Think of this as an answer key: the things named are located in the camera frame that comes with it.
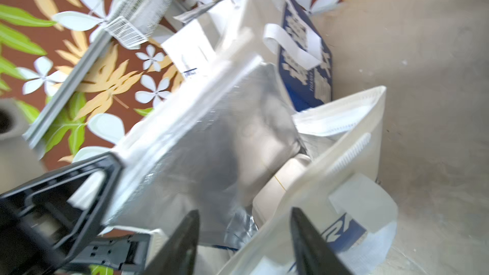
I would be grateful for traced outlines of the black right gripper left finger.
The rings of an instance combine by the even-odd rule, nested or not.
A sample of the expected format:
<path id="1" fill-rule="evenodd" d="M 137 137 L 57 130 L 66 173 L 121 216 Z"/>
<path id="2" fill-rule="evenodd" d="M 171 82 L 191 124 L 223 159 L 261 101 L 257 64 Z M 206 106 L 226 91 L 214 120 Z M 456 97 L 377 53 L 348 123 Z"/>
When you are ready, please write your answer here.
<path id="1" fill-rule="evenodd" d="M 193 274 L 199 243 L 199 226 L 199 211 L 188 212 L 143 274 Z"/>

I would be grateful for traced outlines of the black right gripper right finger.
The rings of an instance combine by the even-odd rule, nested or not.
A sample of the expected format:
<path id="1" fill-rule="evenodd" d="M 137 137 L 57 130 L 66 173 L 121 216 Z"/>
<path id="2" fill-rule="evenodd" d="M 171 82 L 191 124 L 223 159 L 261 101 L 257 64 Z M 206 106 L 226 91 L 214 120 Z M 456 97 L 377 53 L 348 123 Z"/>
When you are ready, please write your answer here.
<path id="1" fill-rule="evenodd" d="M 298 207 L 293 207 L 291 211 L 290 232 L 298 274 L 351 275 Z"/>

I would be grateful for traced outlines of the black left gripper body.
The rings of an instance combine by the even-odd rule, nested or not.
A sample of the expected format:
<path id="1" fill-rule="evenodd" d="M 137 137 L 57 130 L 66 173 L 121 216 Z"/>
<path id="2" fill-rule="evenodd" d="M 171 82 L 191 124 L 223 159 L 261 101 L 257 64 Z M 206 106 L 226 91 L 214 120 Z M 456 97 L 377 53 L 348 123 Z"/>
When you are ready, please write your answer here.
<path id="1" fill-rule="evenodd" d="M 143 272 L 148 234 L 99 236 L 123 169 L 107 152 L 2 194 L 1 274 Z"/>

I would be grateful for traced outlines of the narrow takeout bag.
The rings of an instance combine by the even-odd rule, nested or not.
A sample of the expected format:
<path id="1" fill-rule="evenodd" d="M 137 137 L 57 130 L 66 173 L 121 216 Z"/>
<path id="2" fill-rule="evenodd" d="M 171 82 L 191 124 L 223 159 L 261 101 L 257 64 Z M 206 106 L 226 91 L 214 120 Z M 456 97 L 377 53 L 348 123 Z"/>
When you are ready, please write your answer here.
<path id="1" fill-rule="evenodd" d="M 252 52 L 274 64 L 296 111 L 332 100 L 332 54 L 296 0 L 232 0 L 223 46 L 243 29 Z"/>

